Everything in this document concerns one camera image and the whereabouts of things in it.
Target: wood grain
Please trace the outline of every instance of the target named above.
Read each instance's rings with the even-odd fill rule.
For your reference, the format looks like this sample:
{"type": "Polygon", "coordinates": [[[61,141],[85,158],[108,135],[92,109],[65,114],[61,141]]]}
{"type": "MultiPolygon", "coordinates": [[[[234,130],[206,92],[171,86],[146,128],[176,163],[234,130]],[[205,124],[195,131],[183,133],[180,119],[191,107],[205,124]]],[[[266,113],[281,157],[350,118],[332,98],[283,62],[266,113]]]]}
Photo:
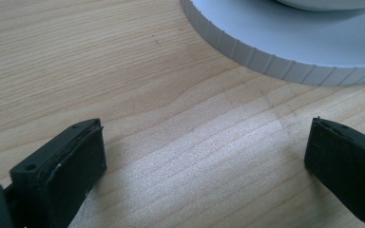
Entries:
{"type": "Polygon", "coordinates": [[[0,183],[67,126],[105,126],[71,227],[365,227],[304,169],[315,116],[365,133],[365,85],[239,66],[178,0],[0,0],[0,183]]]}

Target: white plate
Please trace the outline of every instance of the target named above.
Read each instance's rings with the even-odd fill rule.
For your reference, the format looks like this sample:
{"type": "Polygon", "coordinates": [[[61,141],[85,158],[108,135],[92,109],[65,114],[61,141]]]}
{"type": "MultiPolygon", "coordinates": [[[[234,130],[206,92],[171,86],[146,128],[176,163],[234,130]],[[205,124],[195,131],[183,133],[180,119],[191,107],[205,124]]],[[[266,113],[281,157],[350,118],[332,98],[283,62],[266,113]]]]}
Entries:
{"type": "Polygon", "coordinates": [[[210,45],[255,71],[307,85],[365,83],[365,9],[312,12],[274,0],[181,0],[210,45]]]}

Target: light wood surface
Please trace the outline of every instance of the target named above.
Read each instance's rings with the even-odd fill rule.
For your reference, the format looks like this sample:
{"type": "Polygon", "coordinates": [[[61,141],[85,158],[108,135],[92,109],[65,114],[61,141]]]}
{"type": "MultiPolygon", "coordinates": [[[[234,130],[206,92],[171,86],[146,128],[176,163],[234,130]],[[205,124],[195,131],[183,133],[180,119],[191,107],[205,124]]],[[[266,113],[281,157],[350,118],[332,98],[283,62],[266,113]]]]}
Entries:
{"type": "Polygon", "coordinates": [[[365,133],[365,85],[239,66],[179,0],[0,0],[0,183],[69,125],[105,126],[72,227],[365,227],[304,169],[316,116],[365,133]]]}

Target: black clamp jaw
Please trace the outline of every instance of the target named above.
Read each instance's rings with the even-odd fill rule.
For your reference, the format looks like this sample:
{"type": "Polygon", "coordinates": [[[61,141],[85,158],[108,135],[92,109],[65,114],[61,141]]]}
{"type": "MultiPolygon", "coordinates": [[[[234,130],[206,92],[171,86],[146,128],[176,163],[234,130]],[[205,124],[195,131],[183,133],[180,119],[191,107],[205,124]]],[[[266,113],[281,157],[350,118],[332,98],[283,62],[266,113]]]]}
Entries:
{"type": "Polygon", "coordinates": [[[365,135],[349,126],[315,118],[304,162],[306,168],[365,222],[365,135]]]}
{"type": "Polygon", "coordinates": [[[68,227],[106,171],[100,119],[70,126],[10,170],[0,227],[68,227]]]}

